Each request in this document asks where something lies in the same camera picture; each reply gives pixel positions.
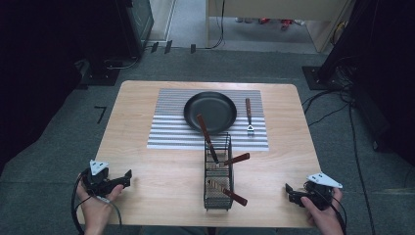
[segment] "black frying pan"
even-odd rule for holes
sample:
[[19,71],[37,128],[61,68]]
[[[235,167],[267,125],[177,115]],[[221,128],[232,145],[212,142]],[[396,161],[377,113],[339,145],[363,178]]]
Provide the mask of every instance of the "black frying pan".
[[218,92],[207,91],[190,98],[183,113],[186,122],[198,131],[201,131],[201,127],[197,115],[201,114],[204,117],[207,132],[217,134],[232,126],[237,111],[229,97]]

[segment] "wooden table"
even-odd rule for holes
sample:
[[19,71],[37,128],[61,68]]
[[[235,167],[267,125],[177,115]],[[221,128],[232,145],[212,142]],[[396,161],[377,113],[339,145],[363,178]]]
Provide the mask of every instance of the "wooden table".
[[[222,16],[224,0],[206,0],[206,33],[209,17]],[[304,20],[317,52],[323,51],[352,0],[226,0],[223,17]]]
[[[269,152],[251,152],[249,160],[234,164],[235,192],[248,199],[246,207],[204,208],[203,151],[147,149],[161,88],[260,90]],[[285,183],[298,189],[320,171],[291,84],[125,81],[96,161],[110,163],[110,179],[132,169],[131,186],[116,204],[124,224],[140,225],[308,227],[304,209],[289,203]],[[78,215],[83,219],[80,210]],[[115,213],[111,223],[118,224]]]

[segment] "wire utensil holder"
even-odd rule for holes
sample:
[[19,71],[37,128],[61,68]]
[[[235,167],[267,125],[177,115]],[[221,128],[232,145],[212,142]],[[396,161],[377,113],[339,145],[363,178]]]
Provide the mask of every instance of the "wire utensil holder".
[[213,187],[211,182],[221,187],[234,191],[233,166],[223,165],[225,161],[232,159],[232,141],[229,133],[212,136],[211,143],[219,160],[217,164],[210,152],[208,143],[205,141],[205,209],[226,209],[232,207],[233,199]]

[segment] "black and white striped cloth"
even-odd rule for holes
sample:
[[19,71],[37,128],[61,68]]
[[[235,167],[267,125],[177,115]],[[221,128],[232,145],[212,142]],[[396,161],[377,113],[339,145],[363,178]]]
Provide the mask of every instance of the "black and white striped cloth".
[[[202,150],[205,139],[202,133],[192,129],[186,122],[183,111],[187,101],[204,91],[215,91],[229,97],[237,109],[234,124],[226,130],[232,138],[232,149],[236,151],[269,151],[265,118],[259,90],[202,90],[161,89],[153,116],[147,148]],[[251,99],[254,138],[248,137],[245,99]]]

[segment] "metal fork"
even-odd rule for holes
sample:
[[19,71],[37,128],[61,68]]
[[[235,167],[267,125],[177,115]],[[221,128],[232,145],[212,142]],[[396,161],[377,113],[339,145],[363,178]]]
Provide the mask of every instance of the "metal fork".
[[251,115],[251,100],[250,98],[247,98],[245,100],[245,104],[247,106],[247,117],[248,117],[248,137],[253,138],[254,137],[254,127],[252,124],[252,115]]

